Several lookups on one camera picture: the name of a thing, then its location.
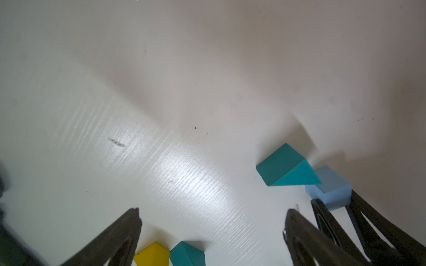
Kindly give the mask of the light blue cube block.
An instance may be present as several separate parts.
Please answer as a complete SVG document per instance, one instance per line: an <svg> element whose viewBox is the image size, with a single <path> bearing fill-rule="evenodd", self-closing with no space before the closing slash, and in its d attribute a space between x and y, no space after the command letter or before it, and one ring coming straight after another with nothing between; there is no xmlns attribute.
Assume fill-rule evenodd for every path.
<svg viewBox="0 0 426 266"><path fill-rule="evenodd" d="M306 185L305 191L312 199L320 199L329 211L349 206L352 184L329 166L315 169L320 184Z"/></svg>

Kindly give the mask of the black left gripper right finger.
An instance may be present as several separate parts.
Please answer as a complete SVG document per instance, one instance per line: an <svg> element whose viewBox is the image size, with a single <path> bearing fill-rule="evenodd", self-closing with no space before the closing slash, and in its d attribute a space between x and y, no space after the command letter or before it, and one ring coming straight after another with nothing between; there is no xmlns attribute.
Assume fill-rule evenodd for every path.
<svg viewBox="0 0 426 266"><path fill-rule="evenodd" d="M295 209L287 211L284 240L294 266L363 266Z"/></svg>

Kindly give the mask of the yellow triangle block red pattern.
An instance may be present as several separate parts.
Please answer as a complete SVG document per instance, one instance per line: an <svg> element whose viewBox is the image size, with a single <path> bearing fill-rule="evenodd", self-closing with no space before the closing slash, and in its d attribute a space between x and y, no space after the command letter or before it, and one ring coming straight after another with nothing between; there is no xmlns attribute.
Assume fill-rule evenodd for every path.
<svg viewBox="0 0 426 266"><path fill-rule="evenodd" d="M137 266L168 266L170 252L154 242L134 256L134 262Z"/></svg>

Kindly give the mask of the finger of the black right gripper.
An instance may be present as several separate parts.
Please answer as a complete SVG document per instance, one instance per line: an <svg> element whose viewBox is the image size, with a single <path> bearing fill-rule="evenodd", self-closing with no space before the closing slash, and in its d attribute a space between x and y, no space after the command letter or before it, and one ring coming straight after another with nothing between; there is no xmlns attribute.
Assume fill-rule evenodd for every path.
<svg viewBox="0 0 426 266"><path fill-rule="evenodd" d="M382 216L355 191L346 210L373 266L426 264L426 247Z"/></svg>
<svg viewBox="0 0 426 266"><path fill-rule="evenodd" d="M346 231L319 198L312 199L311 206L319 231L324 233L334 244L358 261L367 263L369 266L375 266L375 263L369 260L369 256L361 255L360 250L356 247L353 240L350 239Z"/></svg>

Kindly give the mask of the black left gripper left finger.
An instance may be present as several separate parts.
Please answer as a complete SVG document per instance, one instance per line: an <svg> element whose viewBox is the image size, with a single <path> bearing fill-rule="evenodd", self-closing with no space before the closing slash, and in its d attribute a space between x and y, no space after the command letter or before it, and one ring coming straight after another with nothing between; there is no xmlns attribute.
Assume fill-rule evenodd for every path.
<svg viewBox="0 0 426 266"><path fill-rule="evenodd" d="M141 229L139 209L131 208L63 265L130 266Z"/></svg>

